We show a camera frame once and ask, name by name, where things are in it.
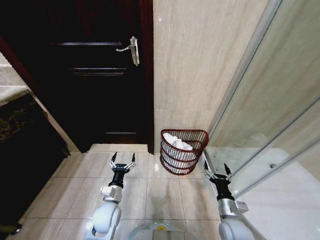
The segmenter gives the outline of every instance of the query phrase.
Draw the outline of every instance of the shower enclosure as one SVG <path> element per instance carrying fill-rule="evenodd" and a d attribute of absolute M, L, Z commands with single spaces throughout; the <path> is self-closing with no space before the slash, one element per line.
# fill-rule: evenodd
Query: shower enclosure
<path fill-rule="evenodd" d="M 269 1 L 205 154 L 266 239 L 320 239 L 320 1 Z"/>

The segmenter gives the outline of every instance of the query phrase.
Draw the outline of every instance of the beige marble wall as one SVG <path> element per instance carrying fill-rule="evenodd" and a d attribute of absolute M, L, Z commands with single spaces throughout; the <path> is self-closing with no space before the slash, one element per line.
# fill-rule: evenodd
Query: beige marble wall
<path fill-rule="evenodd" d="M 155 152 L 165 128 L 208 127 L 267 0 L 153 0 Z"/>

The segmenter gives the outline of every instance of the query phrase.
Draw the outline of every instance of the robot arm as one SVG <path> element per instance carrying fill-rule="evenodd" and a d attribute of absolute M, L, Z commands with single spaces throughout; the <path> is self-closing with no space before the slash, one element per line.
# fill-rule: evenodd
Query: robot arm
<path fill-rule="evenodd" d="M 213 174 L 204 161 L 204 175 L 215 184 L 218 192 L 216 199 L 221 219 L 219 224 L 221 240 L 255 240 L 250 229 L 241 221 L 242 213 L 248 211 L 248 207 L 245 202 L 235 201 L 228 188 L 231 183 L 231 171 L 226 164 L 224 168 L 227 176 Z"/>
<path fill-rule="evenodd" d="M 112 240 L 121 218 L 122 189 L 124 188 L 124 176 L 136 166 L 135 154 L 129 164 L 115 164 L 117 153 L 112 156 L 109 164 L 114 172 L 113 179 L 108 186 L 101 188 L 103 195 L 102 206 L 98 207 L 92 217 L 93 228 L 86 235 L 85 240 Z"/>

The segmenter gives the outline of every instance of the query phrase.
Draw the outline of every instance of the glass panel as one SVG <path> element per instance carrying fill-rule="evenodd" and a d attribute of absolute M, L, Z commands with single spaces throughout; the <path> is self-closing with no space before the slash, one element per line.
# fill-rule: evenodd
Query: glass panel
<path fill-rule="evenodd" d="M 233 173 L 241 168 L 319 97 L 319 18 L 316 0 L 282 1 L 209 141 L 219 173 L 223 163 Z M 270 162 L 281 155 L 275 152 Z"/>
<path fill-rule="evenodd" d="M 319 156 L 317 144 L 239 198 L 249 208 L 244 216 L 266 239 L 320 239 Z"/>
<path fill-rule="evenodd" d="M 232 178 L 231 192 L 241 193 L 262 175 L 271 172 L 271 166 L 275 167 L 293 158 L 312 143 L 319 141 L 319 126 L 320 100 Z"/>

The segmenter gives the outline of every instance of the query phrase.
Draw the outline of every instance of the door threshold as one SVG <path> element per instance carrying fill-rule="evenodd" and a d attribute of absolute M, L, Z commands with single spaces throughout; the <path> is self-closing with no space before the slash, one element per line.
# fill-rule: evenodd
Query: door threshold
<path fill-rule="evenodd" d="M 147 144 L 92 144 L 89 152 L 147 153 Z"/>

